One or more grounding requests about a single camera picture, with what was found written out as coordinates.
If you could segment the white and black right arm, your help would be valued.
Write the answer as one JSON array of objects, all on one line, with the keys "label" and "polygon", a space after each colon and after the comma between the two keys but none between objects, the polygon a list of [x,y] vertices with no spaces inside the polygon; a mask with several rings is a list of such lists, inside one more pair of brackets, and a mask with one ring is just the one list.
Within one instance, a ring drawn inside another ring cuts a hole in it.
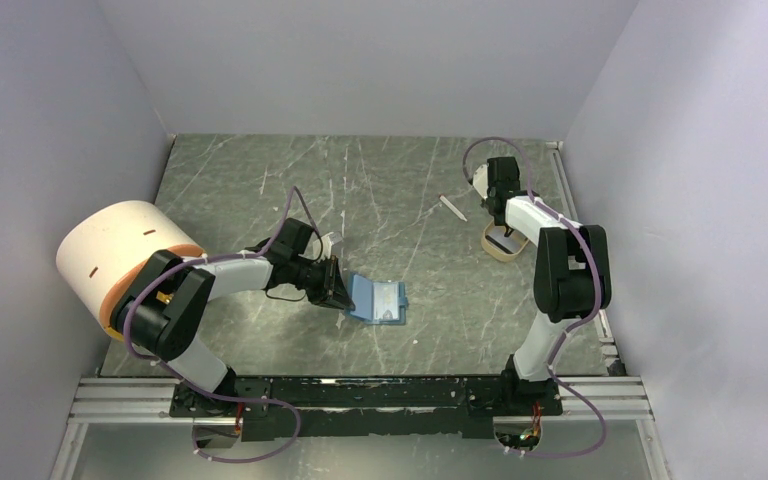
[{"label": "white and black right arm", "polygon": [[519,233],[537,247],[533,299],[538,314],[513,354],[518,376],[499,391],[502,406],[522,414],[538,399],[533,382],[552,377],[565,339],[592,320],[611,300],[607,233],[599,225],[572,221],[523,190],[513,157],[487,161],[483,206],[496,226]]}]

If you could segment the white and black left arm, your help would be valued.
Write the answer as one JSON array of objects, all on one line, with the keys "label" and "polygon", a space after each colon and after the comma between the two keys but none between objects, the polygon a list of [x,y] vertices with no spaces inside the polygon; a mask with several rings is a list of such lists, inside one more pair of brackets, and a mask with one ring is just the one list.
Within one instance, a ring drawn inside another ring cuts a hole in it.
[{"label": "white and black left arm", "polygon": [[237,375],[198,338],[207,304],[243,291],[290,285],[313,305],[352,308],[338,258],[304,255],[318,236],[313,226],[290,218],[251,251],[198,259],[157,250],[113,307],[110,325],[125,344],[148,351],[196,387],[197,403],[209,414],[224,415],[237,400]]}]

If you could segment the blue card holder wallet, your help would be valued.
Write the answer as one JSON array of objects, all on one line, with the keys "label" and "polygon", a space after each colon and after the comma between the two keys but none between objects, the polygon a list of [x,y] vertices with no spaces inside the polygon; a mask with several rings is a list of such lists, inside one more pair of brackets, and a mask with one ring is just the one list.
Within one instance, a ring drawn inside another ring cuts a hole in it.
[{"label": "blue card holder wallet", "polygon": [[345,314],[366,325],[404,325],[408,297],[404,282],[373,281],[356,272],[349,274],[347,291],[353,307]]}]

